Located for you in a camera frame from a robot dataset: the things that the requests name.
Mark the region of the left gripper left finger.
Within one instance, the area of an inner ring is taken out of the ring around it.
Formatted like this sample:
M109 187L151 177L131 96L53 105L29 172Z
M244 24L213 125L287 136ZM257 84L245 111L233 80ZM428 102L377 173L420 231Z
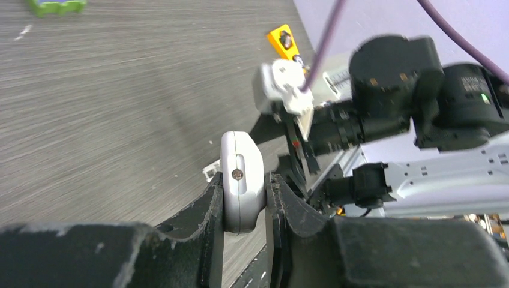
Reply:
M169 239L165 287L221 287L223 193L223 176L217 172L200 197L157 226Z

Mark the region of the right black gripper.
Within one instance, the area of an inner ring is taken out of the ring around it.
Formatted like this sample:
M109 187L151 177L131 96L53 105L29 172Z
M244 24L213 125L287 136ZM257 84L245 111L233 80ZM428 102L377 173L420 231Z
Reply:
M295 117L284 112L284 126L289 154L278 156L276 172L292 191L302 199L309 199L302 158L308 171L320 171L316 157L356 146L363 142L360 120L349 111L349 105L333 104L314 111L308 141L303 141Z

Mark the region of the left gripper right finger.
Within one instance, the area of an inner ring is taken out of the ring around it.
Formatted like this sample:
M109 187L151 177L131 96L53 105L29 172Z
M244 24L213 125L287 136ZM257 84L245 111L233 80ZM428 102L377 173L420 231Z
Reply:
M269 287L327 283L327 217L297 197L282 176L268 173L266 230Z

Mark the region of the white remote control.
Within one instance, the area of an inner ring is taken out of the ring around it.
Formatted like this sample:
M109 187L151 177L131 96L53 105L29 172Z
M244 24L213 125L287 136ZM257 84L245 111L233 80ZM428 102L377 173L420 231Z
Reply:
M221 138L221 172L224 190L224 229L250 233L265 208L264 162L250 135L228 131Z

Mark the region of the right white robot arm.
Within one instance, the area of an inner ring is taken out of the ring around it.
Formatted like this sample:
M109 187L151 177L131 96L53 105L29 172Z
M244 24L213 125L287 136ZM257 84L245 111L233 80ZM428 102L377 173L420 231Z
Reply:
M502 82L484 67L443 67L430 37L383 35L363 43L349 62L351 99L316 109L300 92L300 65L283 61L280 100L268 111L284 126L290 150L290 176L305 183L298 151L310 173L318 155L329 154L415 130L415 146L441 152L470 150L414 163L374 163L350 177L328 176L306 202L321 212L354 204L367 213L384 203L464 185L508 184L508 146L489 139L508 131L508 107L496 89Z

